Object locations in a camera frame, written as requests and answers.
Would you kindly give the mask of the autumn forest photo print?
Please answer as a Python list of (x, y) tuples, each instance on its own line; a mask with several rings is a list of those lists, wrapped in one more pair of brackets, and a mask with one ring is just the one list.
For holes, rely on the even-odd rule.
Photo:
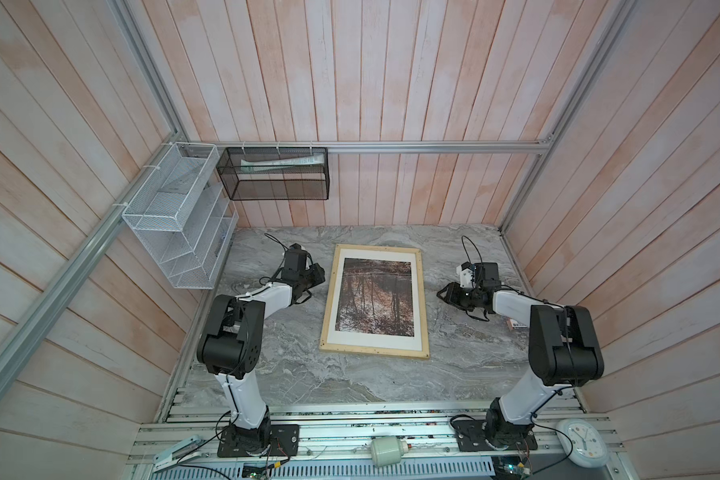
[(338, 296), (336, 330), (413, 337), (411, 263), (346, 258)]

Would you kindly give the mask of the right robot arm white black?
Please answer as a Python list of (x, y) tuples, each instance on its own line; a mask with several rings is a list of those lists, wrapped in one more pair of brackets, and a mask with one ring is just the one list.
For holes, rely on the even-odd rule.
[(471, 315), (481, 309), (528, 328), (529, 368), (506, 394), (494, 399), (486, 414), (488, 442), (514, 444), (531, 431), (535, 414), (565, 386), (581, 387), (604, 373), (599, 340), (590, 312), (538, 300), (501, 282), (496, 263), (465, 262), (459, 280), (437, 292), (446, 304)]

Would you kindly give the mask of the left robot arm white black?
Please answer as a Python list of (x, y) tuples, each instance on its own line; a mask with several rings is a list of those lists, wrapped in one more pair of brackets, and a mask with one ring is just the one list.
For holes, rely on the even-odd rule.
[(218, 295), (208, 313), (196, 352), (229, 403), (232, 424), (258, 430), (268, 418), (255, 367), (262, 351), (264, 321), (306, 302), (325, 281), (325, 270), (299, 244), (284, 249), (282, 264), (261, 288), (242, 295)]

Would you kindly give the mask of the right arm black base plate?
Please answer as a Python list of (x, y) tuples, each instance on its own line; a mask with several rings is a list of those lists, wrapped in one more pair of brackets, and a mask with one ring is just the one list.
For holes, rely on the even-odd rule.
[(505, 424), (456, 416), (449, 420), (461, 452), (535, 451), (538, 442), (530, 425)]

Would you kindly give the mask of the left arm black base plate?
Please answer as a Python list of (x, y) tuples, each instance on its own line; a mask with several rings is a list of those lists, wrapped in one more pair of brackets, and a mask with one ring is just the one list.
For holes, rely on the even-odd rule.
[(298, 425), (263, 423), (257, 429), (230, 425), (221, 432), (217, 456), (243, 458), (269, 454), (292, 457), (297, 455), (299, 439)]

